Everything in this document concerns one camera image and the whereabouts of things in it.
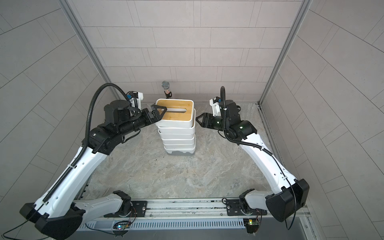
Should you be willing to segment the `wooden lid tissue box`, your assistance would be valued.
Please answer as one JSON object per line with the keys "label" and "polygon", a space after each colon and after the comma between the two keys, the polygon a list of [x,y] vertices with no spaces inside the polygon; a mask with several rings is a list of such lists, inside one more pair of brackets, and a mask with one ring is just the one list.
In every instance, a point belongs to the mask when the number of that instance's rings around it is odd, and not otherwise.
{"label": "wooden lid tissue box", "polygon": [[188,121],[161,120],[156,123],[156,126],[162,134],[194,134],[196,129],[195,113],[196,110],[193,110]]}
{"label": "wooden lid tissue box", "polygon": [[192,100],[158,99],[156,105],[166,107],[162,119],[155,123],[162,128],[191,128],[193,126],[195,103]]}
{"label": "wooden lid tissue box", "polygon": [[194,145],[195,138],[186,140],[186,139],[162,139],[164,145]]}

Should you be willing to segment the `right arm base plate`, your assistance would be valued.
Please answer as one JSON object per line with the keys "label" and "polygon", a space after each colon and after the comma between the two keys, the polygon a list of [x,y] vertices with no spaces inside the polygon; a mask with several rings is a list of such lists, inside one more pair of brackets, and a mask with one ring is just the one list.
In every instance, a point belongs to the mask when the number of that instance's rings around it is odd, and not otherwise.
{"label": "right arm base plate", "polygon": [[266,216],[268,212],[262,209],[251,209],[245,200],[223,198],[222,203],[226,205],[228,216]]}

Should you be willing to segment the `white lid tissue box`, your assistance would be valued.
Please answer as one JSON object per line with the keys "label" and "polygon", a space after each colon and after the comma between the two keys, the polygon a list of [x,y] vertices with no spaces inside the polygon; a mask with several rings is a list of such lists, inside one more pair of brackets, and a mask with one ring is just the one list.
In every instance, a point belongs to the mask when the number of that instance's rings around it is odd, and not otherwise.
{"label": "white lid tissue box", "polygon": [[171,151],[171,150],[166,150],[166,153],[170,156],[193,156],[195,154],[196,150],[190,150],[190,151]]}

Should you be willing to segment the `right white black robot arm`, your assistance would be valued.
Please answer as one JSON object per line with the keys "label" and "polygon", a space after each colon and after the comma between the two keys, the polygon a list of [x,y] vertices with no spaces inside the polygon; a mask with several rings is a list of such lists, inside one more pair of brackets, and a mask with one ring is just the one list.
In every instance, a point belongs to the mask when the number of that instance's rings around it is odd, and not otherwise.
{"label": "right white black robot arm", "polygon": [[310,186],[304,179],[297,179],[264,144],[257,129],[241,119],[241,107],[226,98],[225,87],[220,96],[210,100],[212,113],[196,117],[202,128],[217,130],[221,137],[240,146],[256,163],[270,185],[271,193],[247,190],[239,196],[240,209],[246,215],[257,210],[268,211],[277,221],[285,222],[296,216],[307,200]]}

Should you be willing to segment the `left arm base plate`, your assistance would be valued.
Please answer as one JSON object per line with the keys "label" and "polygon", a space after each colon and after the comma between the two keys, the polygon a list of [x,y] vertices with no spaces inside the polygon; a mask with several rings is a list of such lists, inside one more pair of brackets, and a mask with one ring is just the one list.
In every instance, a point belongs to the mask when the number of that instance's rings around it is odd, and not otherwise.
{"label": "left arm base plate", "polygon": [[147,204],[147,201],[123,202],[117,212],[104,215],[104,218],[141,218],[145,216]]}

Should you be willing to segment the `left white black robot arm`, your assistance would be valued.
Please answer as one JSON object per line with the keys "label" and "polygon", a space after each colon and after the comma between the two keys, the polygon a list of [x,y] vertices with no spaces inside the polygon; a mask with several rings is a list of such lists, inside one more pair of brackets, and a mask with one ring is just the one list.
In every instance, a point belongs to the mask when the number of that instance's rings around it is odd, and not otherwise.
{"label": "left white black robot arm", "polygon": [[105,121],[86,131],[82,148],[49,190],[35,203],[26,203],[20,214],[35,224],[42,234],[55,240],[65,240],[81,225],[95,218],[117,214],[132,216],[135,212],[131,197],[123,191],[114,191],[107,197],[92,201],[75,201],[91,174],[111,154],[114,148],[127,139],[126,135],[160,121],[166,107],[152,105],[140,110],[136,116],[130,102],[116,100],[104,107]]}

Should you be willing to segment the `grey lid tissue box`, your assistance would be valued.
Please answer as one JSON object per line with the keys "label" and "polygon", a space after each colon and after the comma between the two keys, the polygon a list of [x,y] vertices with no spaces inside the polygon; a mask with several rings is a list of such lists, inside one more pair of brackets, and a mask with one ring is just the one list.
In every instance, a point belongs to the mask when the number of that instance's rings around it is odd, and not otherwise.
{"label": "grey lid tissue box", "polygon": [[192,151],[196,148],[195,144],[191,145],[164,145],[165,150],[167,151]]}
{"label": "grey lid tissue box", "polygon": [[195,134],[159,134],[162,140],[191,140],[195,137]]}

